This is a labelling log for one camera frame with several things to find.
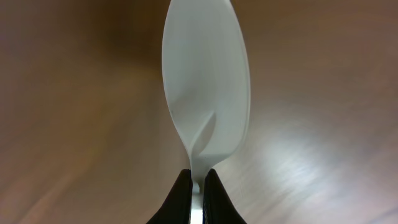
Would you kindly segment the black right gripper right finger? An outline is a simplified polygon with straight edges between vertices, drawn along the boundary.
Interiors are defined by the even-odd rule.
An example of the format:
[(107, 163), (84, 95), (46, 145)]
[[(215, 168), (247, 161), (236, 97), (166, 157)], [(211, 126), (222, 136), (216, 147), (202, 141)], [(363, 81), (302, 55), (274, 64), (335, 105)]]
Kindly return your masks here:
[(246, 224), (214, 169), (210, 169), (205, 177), (203, 224)]

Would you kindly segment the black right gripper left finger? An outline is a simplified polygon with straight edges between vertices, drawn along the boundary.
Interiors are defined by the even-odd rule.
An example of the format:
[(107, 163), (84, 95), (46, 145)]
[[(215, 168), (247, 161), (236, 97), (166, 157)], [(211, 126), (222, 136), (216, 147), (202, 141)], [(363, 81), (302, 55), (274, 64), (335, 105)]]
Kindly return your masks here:
[(189, 224), (192, 187), (191, 170), (181, 170), (162, 206), (147, 224)]

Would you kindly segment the white plastic spoon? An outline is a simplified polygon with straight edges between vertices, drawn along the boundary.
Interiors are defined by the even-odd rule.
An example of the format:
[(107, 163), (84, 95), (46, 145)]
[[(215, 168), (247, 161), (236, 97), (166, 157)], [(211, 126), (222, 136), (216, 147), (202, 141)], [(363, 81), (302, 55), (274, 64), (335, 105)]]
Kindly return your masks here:
[(251, 87), (243, 34), (229, 0), (171, 0), (162, 77), (193, 182), (190, 223), (203, 223), (205, 177), (243, 146)]

